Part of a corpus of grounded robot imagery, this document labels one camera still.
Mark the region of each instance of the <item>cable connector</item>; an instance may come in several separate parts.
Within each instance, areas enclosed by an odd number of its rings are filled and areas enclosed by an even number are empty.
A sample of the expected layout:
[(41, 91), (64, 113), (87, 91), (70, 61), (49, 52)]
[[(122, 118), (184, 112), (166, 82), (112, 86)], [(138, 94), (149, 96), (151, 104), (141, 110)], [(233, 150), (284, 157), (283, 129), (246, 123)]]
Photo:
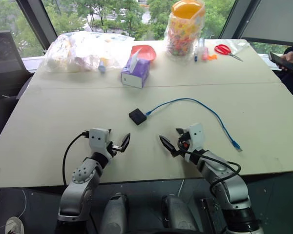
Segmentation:
[(82, 133), (82, 136), (84, 136), (85, 138), (89, 138), (89, 131), (85, 130), (85, 131)]
[(240, 145), (239, 145), (238, 143), (236, 143), (234, 140), (232, 141), (232, 145), (234, 146), (234, 148), (235, 148), (238, 152), (241, 152), (241, 151), (242, 151)]

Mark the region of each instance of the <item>pen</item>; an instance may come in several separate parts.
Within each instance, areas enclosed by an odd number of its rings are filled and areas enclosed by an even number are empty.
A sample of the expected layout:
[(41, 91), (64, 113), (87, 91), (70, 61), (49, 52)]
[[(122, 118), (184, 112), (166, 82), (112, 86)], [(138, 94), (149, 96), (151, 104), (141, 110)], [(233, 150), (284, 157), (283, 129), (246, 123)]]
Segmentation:
[(197, 46), (194, 49), (194, 61), (197, 62)]

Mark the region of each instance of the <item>phone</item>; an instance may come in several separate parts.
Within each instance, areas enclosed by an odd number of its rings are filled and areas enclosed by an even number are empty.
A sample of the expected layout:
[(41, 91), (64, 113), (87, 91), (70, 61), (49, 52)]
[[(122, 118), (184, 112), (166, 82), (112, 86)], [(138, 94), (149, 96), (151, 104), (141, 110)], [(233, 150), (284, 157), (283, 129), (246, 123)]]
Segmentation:
[(286, 61), (285, 59), (279, 57), (278, 55), (275, 55), (271, 51), (269, 52), (268, 57), (271, 62), (274, 62), (277, 65), (283, 66), (287, 68), (288, 70), (293, 71), (293, 63)]

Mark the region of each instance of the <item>green foliage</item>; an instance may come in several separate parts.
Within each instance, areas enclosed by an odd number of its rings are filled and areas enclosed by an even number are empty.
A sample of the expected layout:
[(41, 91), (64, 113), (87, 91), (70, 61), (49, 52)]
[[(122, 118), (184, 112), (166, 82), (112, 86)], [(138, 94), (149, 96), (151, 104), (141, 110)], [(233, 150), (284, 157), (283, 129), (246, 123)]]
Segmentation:
[(136, 31), (142, 25), (143, 8), (135, 0), (120, 1), (120, 8), (125, 10), (125, 14), (119, 14), (117, 20), (122, 20), (123, 29), (128, 32), (128, 35), (134, 37)]
[(104, 20), (108, 14), (113, 12), (114, 6), (117, 4), (115, 0), (64, 0), (64, 2), (76, 7), (78, 16), (83, 17), (88, 22), (92, 31), (95, 27), (94, 16), (99, 16), (104, 32), (107, 30)]
[(259, 42), (250, 42), (253, 49), (259, 54), (268, 54), (269, 51), (274, 53), (283, 54), (284, 51), (289, 47), (286, 45), (266, 44)]
[(0, 0), (0, 30), (11, 31), (21, 57), (43, 55), (42, 47), (15, 1)]
[(121, 28), (123, 28), (122, 23), (120, 21), (116, 21), (116, 20), (105, 19), (104, 20), (104, 25), (108, 29), (121, 29)]
[(135, 31), (135, 40), (151, 40), (148, 36), (150, 33), (150, 25), (141, 23), (139, 28)]
[(59, 15), (56, 11), (55, 5), (47, 5), (45, 6), (45, 10), (49, 15), (57, 35), (83, 30), (85, 20), (80, 18), (76, 12), (70, 14), (67, 12), (61, 12), (61, 15)]
[(167, 27), (171, 6), (178, 0), (148, 0), (151, 30), (155, 40), (162, 40)]
[(202, 36), (205, 38), (218, 38), (223, 29), (234, 0), (205, 0), (205, 26)]

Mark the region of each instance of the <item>hand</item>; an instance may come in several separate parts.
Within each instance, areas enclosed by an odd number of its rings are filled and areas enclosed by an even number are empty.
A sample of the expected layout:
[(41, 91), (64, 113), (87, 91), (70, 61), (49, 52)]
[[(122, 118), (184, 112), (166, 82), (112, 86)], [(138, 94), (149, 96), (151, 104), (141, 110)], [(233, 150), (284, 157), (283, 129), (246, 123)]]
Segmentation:
[[(280, 56), (282, 59), (285, 59), (286, 61), (290, 62), (290, 63), (293, 63), (293, 51), (290, 51), (282, 56)], [(283, 66), (279, 66), (279, 69), (282, 69), (282, 70), (285, 70), (287, 71), (288, 69), (283, 67)]]

